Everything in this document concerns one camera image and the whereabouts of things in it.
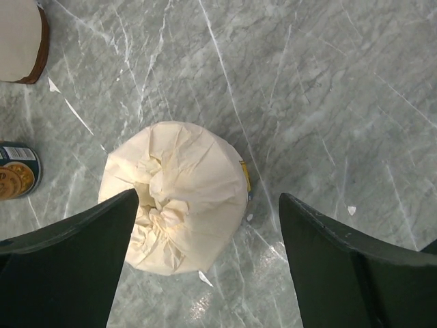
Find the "beige paper roll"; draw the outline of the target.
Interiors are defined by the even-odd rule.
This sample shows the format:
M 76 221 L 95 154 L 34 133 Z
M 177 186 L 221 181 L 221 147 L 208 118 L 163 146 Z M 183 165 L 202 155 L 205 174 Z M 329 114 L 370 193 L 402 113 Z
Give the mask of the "beige paper roll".
M 34 84 L 48 59 L 50 31 L 34 0 L 1 2 L 1 81 Z

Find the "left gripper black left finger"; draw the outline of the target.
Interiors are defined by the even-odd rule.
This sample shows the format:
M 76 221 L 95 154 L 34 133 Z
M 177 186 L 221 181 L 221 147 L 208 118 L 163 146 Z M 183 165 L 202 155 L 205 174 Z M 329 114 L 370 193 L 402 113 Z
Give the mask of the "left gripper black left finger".
M 1 241 L 2 327 L 106 327 L 139 198 L 133 189 Z

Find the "printed paper roll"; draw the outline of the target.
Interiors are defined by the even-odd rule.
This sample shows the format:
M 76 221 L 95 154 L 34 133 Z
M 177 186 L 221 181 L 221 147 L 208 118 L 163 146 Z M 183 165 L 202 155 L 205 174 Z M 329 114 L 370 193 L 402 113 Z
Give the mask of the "printed paper roll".
M 239 228 L 251 190 L 236 149 L 186 122 L 151 125 L 112 151 L 98 199 L 134 189 L 139 198 L 126 252 L 160 275 L 207 271 Z

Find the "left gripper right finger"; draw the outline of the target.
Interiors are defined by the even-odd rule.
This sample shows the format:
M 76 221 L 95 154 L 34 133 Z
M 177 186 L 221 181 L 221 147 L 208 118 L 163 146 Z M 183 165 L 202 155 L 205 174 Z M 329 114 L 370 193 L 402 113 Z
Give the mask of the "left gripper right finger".
M 386 243 L 288 193 L 279 219 L 305 327 L 436 326 L 435 243 Z

